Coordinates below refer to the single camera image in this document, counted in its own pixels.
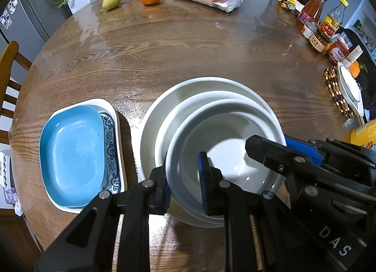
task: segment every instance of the yellow box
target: yellow box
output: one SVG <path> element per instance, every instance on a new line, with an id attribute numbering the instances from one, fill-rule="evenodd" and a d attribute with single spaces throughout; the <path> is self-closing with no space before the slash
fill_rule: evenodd
<path id="1" fill-rule="evenodd" d="M 365 125 L 351 131 L 350 142 L 370 149 L 376 144 L 376 120 L 372 120 Z"/>

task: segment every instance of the glass bottle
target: glass bottle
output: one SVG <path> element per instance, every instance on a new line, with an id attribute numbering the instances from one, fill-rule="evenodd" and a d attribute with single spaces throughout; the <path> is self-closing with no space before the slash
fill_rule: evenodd
<path id="1" fill-rule="evenodd" d="M 305 23 L 306 21 L 318 23 L 325 2 L 326 0 L 309 0 L 300 12 L 298 19 L 302 23 Z"/>
<path id="2" fill-rule="evenodd" d="M 346 0 L 341 0 L 339 5 L 334 9 L 331 9 L 328 14 L 326 14 L 324 20 L 321 22 L 318 28 L 319 32 L 326 39 L 330 39 L 338 30 L 343 21 L 343 13 L 345 8 L 349 3 Z"/>

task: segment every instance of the yellow bottle cap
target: yellow bottle cap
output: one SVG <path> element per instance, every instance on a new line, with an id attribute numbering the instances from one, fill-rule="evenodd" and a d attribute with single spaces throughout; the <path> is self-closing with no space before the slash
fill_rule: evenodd
<path id="1" fill-rule="evenodd" d="M 341 3 L 342 3 L 345 7 L 348 7 L 348 6 L 349 6 L 349 3 L 348 3 L 346 0 L 341 0 Z"/>

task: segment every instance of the red label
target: red label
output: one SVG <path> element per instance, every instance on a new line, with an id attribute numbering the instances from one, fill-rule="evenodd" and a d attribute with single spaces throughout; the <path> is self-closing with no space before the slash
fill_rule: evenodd
<path id="1" fill-rule="evenodd" d="M 335 29 L 333 29 L 330 25 L 327 23 L 324 25 L 324 31 L 328 34 L 328 36 L 332 36 L 335 33 Z"/>
<path id="2" fill-rule="evenodd" d="M 300 21 L 302 21 L 303 23 L 305 21 L 309 21 L 309 22 L 313 22 L 313 18 L 311 16 L 309 16 L 306 12 L 300 12 L 299 14 L 299 19 Z"/>

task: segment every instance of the stacked bowls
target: stacked bowls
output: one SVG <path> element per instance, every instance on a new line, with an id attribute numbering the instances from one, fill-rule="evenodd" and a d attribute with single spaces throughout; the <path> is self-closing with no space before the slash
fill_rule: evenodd
<path id="1" fill-rule="evenodd" d="M 165 163 L 172 191 L 168 213 L 201 227 L 223 226 L 223 216 L 205 215 L 197 157 L 207 152 L 211 166 L 243 190 L 277 192 L 283 177 L 249 158 L 245 141 L 252 135 L 286 145 L 277 117 L 246 86 L 223 78 L 191 79 L 167 90 L 142 122 L 135 158 L 141 180 Z"/>

